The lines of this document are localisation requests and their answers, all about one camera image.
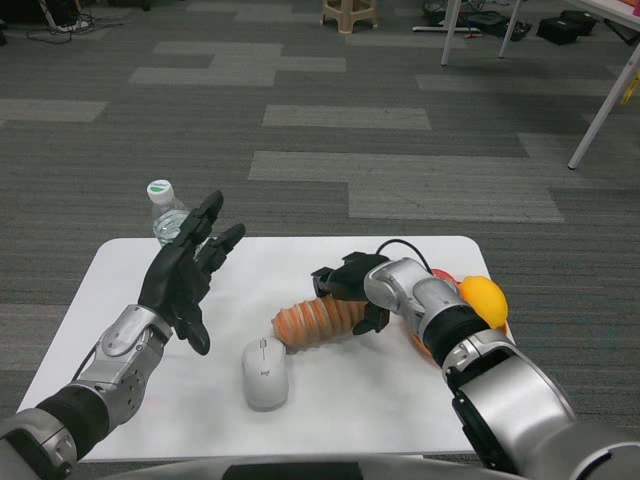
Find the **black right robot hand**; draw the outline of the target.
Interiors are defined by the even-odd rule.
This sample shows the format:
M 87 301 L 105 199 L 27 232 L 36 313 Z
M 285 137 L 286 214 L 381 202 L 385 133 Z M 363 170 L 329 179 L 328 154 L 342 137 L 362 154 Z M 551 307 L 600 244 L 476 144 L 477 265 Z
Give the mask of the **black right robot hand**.
M 352 252 L 343 258 L 341 267 L 322 267 L 311 274 L 317 297 L 331 295 L 336 300 L 364 303 L 364 313 L 352 328 L 354 335 L 369 331 L 379 333 L 389 323 L 389 310 L 373 304 L 364 290 L 366 275 L 388 260 L 388 257 L 380 254 Z

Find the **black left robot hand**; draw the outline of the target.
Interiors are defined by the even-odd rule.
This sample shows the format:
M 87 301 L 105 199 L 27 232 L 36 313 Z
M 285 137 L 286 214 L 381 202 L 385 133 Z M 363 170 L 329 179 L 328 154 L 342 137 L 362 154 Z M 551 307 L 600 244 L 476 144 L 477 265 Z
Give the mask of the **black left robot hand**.
M 224 204 L 220 191 L 192 210 L 175 197 L 154 201 L 152 231 L 161 249 L 147 270 L 138 303 L 157 313 L 179 339 L 204 356 L 211 341 L 200 303 L 210 290 L 213 273 L 244 237 L 246 227 L 240 223 L 213 233 Z

